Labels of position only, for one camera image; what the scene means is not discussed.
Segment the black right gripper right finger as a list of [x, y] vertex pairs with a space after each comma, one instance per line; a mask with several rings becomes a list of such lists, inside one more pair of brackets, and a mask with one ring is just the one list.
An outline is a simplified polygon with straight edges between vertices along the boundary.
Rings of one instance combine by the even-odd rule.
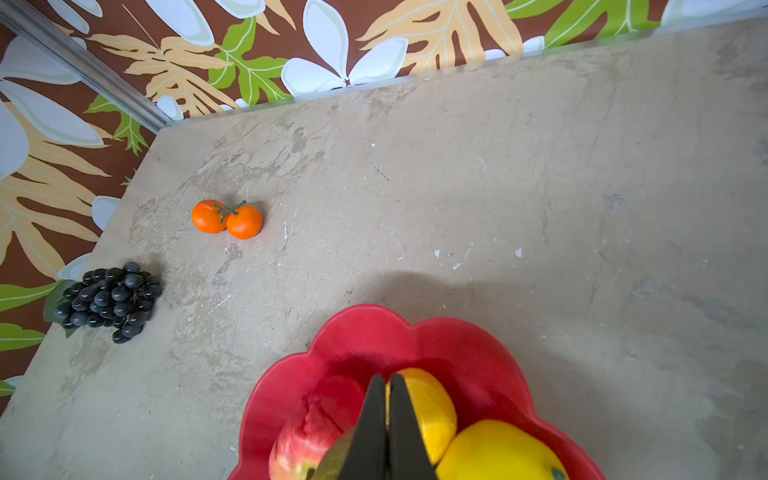
[[393, 480], [436, 480], [404, 377], [390, 378], [388, 461]]

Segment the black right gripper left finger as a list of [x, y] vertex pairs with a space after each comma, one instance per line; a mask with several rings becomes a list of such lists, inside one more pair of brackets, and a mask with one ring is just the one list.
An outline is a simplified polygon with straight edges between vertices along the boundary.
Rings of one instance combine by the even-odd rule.
[[339, 480], [387, 478], [386, 382], [372, 378]]

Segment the small yellow orange fruit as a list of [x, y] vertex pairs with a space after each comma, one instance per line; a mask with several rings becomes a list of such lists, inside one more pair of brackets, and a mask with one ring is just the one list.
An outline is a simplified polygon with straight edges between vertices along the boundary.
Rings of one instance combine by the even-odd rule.
[[406, 368], [397, 374], [405, 380], [427, 455], [436, 466], [457, 434], [454, 403], [444, 386], [429, 372]]

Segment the red apple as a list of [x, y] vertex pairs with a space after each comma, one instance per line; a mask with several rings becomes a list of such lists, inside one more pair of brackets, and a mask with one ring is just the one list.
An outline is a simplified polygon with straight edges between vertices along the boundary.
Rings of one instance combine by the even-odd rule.
[[311, 479], [331, 446], [357, 419], [359, 409], [309, 397], [284, 425], [268, 463], [270, 479]]

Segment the yellow lemon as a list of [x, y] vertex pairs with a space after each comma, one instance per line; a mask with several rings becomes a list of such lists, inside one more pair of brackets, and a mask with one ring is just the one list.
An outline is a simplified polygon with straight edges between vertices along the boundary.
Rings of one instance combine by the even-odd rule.
[[436, 467], [438, 479], [568, 479], [557, 455], [543, 442], [498, 420], [462, 430]]

